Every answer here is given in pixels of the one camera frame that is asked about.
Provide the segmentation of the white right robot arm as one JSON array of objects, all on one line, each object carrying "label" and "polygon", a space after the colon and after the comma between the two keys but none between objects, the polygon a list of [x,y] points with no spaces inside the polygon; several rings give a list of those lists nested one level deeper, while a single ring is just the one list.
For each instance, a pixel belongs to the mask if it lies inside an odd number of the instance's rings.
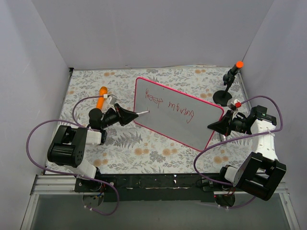
[{"label": "white right robot arm", "polygon": [[208,129],[228,136],[232,131],[252,135],[252,149],[243,164],[236,168],[227,165],[220,170],[218,187],[228,190],[232,186],[264,201],[271,198],[286,173],[286,165],[279,162],[275,152],[274,134],[276,117],[267,114],[267,108],[252,107],[249,116],[228,110],[220,121]]}]

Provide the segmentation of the pink framed whiteboard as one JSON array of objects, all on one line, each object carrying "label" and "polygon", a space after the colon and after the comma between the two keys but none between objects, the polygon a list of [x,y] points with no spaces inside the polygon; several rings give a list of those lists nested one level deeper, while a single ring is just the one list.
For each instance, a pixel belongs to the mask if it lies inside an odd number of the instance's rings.
[{"label": "pink framed whiteboard", "polygon": [[135,81],[134,111],[150,111],[134,122],[194,150],[207,148],[224,109],[195,96],[138,77]]}]

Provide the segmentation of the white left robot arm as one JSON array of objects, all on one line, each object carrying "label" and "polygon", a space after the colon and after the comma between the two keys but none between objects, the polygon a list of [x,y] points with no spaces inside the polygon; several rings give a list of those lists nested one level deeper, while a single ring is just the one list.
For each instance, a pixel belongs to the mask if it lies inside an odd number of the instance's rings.
[{"label": "white left robot arm", "polygon": [[118,103],[106,113],[94,108],[89,112],[87,127],[72,128],[60,125],[47,152],[49,162],[64,166],[74,174],[86,176],[85,185],[90,191],[96,192],[102,186],[97,177],[98,169],[85,158],[86,145],[102,145],[107,138],[106,128],[119,123],[125,126],[139,117],[139,113],[126,110]]}]

